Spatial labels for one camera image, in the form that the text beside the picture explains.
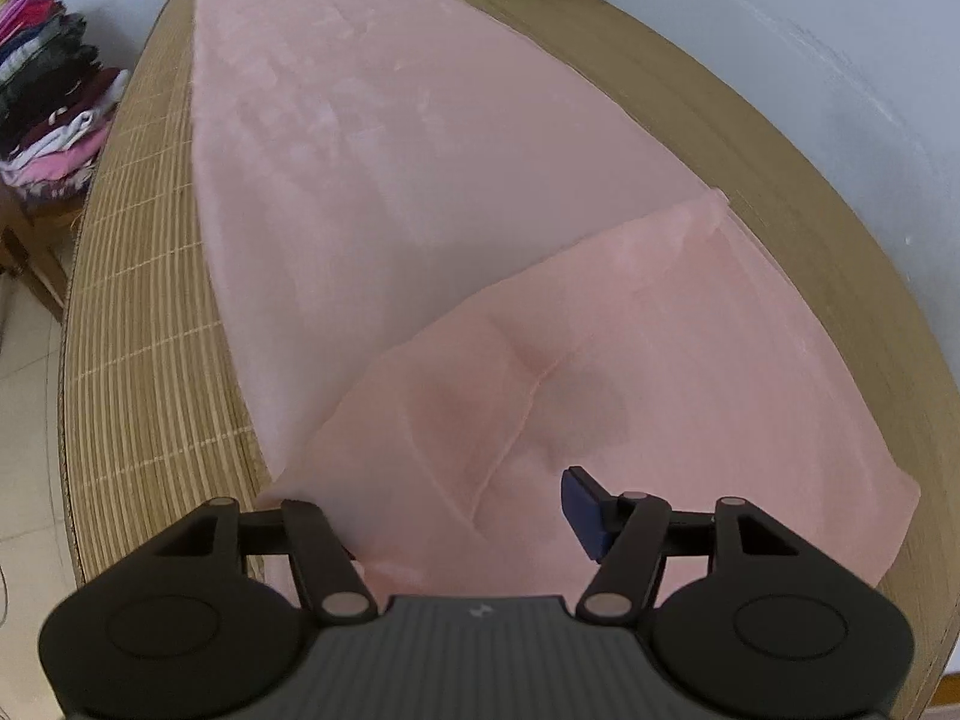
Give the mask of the pink sheer fabric sheet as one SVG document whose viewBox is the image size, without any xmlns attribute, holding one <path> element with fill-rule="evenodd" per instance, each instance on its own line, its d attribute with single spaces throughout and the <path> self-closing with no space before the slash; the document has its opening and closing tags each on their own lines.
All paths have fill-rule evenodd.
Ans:
<svg viewBox="0 0 960 720">
<path fill-rule="evenodd" d="M 877 582 L 918 484 L 719 190 L 464 0 L 195 0 L 203 250 L 268 502 L 376 595 L 562 595 L 560 478 L 759 505 Z"/>
</svg>

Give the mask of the pile of colourful clothes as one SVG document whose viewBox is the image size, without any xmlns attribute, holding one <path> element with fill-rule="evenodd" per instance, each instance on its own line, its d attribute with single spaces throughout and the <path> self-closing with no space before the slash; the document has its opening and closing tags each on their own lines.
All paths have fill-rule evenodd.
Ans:
<svg viewBox="0 0 960 720">
<path fill-rule="evenodd" d="M 26 205 L 70 200 L 93 181 L 130 82 L 60 0 L 2 0 L 2 184 Z"/>
</svg>

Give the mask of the wooden chair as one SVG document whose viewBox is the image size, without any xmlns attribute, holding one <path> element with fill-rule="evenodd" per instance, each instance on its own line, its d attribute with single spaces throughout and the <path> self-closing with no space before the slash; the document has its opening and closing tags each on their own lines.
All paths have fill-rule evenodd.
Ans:
<svg viewBox="0 0 960 720">
<path fill-rule="evenodd" d="M 68 277 L 53 248 L 83 213 L 86 195 L 28 206 L 2 187 L 2 273 L 19 281 L 57 323 L 64 321 Z"/>
</svg>

